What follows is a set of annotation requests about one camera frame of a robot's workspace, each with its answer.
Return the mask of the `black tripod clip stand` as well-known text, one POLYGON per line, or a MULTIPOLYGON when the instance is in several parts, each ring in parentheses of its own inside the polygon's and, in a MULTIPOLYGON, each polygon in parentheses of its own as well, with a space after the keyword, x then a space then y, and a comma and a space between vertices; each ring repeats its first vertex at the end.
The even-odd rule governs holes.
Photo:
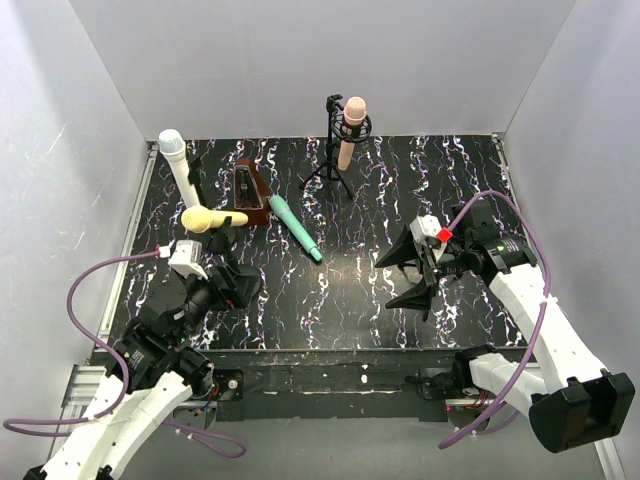
POLYGON ((438 293, 440 281, 443 279, 457 281, 462 276, 461 270, 456 270, 450 265, 431 269, 424 267, 421 280, 393 300, 394 308, 419 311, 422 314, 422 321, 427 322, 432 311, 433 299, 438 293))

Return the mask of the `black round-base clip stand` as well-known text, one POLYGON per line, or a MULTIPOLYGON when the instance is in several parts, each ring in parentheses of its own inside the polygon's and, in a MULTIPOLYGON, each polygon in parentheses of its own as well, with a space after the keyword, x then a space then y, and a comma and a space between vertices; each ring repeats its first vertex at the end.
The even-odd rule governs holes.
POLYGON ((215 265, 217 275, 221 278, 219 275, 220 265, 229 265, 233 269, 237 269, 239 265, 243 264, 238 261, 232 251, 232 246, 237 240, 236 229, 234 227, 220 227, 217 229, 210 229, 209 233, 211 234, 211 238, 207 245, 207 250, 212 254, 220 255, 222 257, 222 261, 215 265))
POLYGON ((202 190, 202 182, 201 182, 202 173, 203 173, 202 156, 199 155, 189 163, 188 180, 190 184, 195 188, 195 191, 198 196, 199 204, 205 208, 208 208, 209 204, 206 201, 206 197, 202 190))

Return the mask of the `yellow microphone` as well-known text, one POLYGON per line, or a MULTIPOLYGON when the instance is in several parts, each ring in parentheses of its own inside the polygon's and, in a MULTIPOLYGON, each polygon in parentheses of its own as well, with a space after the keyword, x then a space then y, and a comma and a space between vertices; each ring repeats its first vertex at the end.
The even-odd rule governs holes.
POLYGON ((183 227, 193 233, 204 233, 211 228, 219 228, 230 219, 233 227, 246 225, 248 216, 242 212, 211 210, 201 205, 187 208, 181 215, 183 227))

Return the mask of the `mint green microphone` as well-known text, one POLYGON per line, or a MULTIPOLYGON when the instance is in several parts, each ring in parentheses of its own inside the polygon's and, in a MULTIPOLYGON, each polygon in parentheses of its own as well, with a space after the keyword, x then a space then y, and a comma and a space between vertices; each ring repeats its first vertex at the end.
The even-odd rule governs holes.
POLYGON ((322 253, 305 227, 294 215, 289 204, 279 195, 272 195, 269 198, 269 205, 273 213, 286 225, 302 248, 316 263, 320 263, 323 260, 322 253))

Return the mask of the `pink microphone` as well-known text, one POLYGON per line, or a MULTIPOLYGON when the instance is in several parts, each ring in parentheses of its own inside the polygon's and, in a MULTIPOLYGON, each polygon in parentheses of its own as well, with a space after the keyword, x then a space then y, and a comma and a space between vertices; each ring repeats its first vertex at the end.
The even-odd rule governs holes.
MULTIPOLYGON (((366 102, 361 97, 351 97, 343 109, 343 127, 341 131, 347 136, 358 135, 356 130, 362 125, 367 115, 366 102)), ((342 140, 338 155, 338 169, 346 171, 350 165, 355 144, 348 140, 342 140)))

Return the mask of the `white microphone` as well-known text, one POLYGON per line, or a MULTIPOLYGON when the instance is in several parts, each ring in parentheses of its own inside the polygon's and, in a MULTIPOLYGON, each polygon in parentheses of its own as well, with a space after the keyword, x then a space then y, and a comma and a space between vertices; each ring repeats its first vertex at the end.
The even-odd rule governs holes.
POLYGON ((173 178, 187 208, 202 206, 196 186, 190 180, 186 142, 175 129, 165 129, 158 136, 159 151, 168 162, 173 178))

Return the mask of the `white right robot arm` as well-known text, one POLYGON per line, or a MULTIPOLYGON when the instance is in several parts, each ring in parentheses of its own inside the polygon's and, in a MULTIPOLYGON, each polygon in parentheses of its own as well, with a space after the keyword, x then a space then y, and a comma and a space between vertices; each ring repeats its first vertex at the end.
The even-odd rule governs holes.
POLYGON ((458 352, 455 387, 494 395, 471 423, 440 443, 446 449, 478 432, 505 406, 524 415, 539 443, 559 453, 617 436, 635 396, 624 373, 612 373, 584 344, 551 293, 551 269, 534 235, 506 236, 492 216, 495 190, 453 207, 448 226, 432 215, 406 225, 379 268, 413 266, 420 281, 387 303, 429 313, 443 278, 471 272, 502 303, 527 342, 520 361, 490 345, 458 352))

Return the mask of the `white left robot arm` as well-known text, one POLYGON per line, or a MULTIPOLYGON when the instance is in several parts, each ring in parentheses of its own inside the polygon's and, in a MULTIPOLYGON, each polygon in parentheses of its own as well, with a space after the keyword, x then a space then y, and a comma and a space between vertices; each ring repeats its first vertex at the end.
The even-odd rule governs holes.
POLYGON ((136 451, 183 402, 207 406, 241 394, 243 375, 216 368, 188 339, 212 312, 246 308, 262 287, 258 269, 217 266, 151 292, 111 350, 116 357, 56 454, 28 479, 118 479, 136 451))

